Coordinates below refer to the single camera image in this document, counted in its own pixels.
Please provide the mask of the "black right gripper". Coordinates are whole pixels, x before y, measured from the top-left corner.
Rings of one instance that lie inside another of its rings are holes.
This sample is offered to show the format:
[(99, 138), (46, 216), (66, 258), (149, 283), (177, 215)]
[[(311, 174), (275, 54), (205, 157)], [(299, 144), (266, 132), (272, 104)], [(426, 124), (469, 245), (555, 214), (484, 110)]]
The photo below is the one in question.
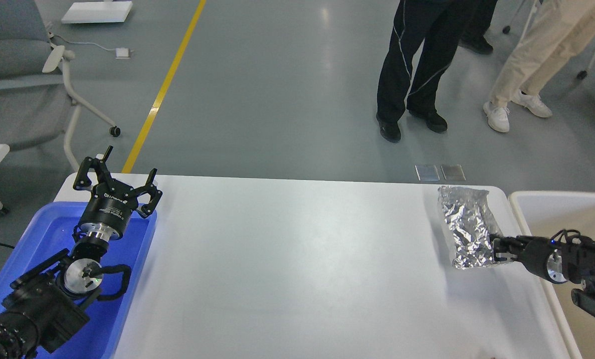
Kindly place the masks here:
[(563, 273), (563, 260), (548, 238), (493, 236), (492, 247), (494, 251), (521, 251), (519, 255), (494, 252), (495, 264), (522, 263), (528, 272), (550, 283), (567, 282)]

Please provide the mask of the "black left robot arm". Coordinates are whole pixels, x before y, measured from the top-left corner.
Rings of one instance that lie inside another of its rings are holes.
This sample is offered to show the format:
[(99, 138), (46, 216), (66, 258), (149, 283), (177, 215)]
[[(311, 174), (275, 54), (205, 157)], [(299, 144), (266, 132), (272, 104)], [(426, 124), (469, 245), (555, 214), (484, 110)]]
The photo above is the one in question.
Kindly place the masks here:
[(38, 211), (1, 270), (0, 359), (106, 359), (115, 349), (163, 193), (156, 169), (141, 186), (114, 178), (111, 152), (76, 173), (72, 187), (89, 201)]

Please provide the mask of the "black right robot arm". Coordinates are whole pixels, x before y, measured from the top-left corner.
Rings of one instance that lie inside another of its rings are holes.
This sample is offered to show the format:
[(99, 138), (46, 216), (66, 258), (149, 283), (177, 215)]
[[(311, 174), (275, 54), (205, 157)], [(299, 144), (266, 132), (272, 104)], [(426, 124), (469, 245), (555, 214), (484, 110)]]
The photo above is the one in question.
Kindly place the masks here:
[(491, 235), (496, 263), (518, 262), (552, 284), (571, 282), (573, 304), (595, 318), (595, 241), (576, 229), (562, 229), (550, 238)]

